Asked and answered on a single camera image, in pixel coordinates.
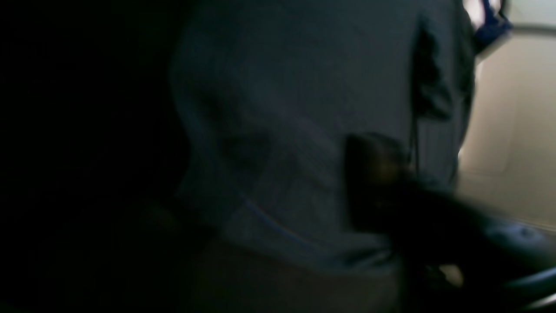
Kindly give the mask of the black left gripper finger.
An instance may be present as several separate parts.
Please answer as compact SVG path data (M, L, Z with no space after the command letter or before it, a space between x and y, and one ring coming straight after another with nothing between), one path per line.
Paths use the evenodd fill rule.
M421 313L555 311L555 240L418 174L395 140L348 135L345 183L355 230L390 238Z

